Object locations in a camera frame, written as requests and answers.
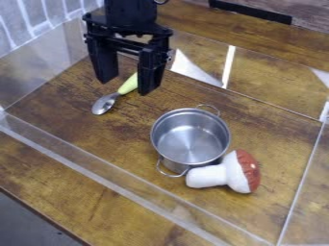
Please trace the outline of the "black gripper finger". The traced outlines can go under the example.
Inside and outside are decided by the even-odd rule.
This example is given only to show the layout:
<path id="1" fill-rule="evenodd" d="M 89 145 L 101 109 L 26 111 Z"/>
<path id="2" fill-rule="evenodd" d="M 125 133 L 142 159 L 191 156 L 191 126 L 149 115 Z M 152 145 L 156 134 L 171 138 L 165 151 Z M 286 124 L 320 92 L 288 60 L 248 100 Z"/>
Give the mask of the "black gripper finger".
<path id="1" fill-rule="evenodd" d="M 106 84 L 118 76 L 117 50 L 106 42 L 92 39 L 88 41 L 88 50 L 97 79 Z"/>
<path id="2" fill-rule="evenodd" d="M 148 48 L 142 50 L 138 63 L 138 92 L 142 95 L 148 95 L 161 86 L 166 61 L 164 52 Z"/>

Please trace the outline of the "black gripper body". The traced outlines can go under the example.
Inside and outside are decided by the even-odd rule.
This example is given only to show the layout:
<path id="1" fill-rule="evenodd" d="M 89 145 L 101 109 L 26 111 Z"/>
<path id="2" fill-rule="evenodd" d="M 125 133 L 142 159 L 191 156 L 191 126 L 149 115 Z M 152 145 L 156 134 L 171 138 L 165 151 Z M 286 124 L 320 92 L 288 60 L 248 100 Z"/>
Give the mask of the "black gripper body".
<path id="1" fill-rule="evenodd" d="M 157 7 L 169 0 L 105 0 L 102 13 L 86 13 L 85 42 L 98 40 L 117 51 L 140 54 L 145 48 L 171 52 L 173 30 L 157 23 Z"/>

